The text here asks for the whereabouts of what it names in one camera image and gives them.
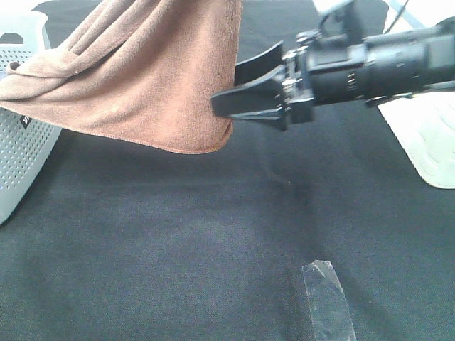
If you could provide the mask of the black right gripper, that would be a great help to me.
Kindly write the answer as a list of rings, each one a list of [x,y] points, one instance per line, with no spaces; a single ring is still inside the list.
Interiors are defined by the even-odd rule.
[[[265,75],[281,65],[282,41],[237,63],[237,87],[210,98],[214,114],[284,131],[287,120],[291,124],[313,121],[315,106],[367,97],[370,86],[365,42],[352,44],[346,34],[323,37],[320,30],[298,33],[296,42],[298,47],[283,56],[291,73],[285,81],[279,74]]]

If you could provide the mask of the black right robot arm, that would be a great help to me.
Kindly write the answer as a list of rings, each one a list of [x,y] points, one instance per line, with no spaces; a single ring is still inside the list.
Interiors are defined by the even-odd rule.
[[[319,29],[297,47],[269,50],[238,63],[233,88],[214,94],[216,116],[285,130],[309,122],[314,108],[363,100],[370,106],[454,88],[454,20],[430,28],[355,39]]]

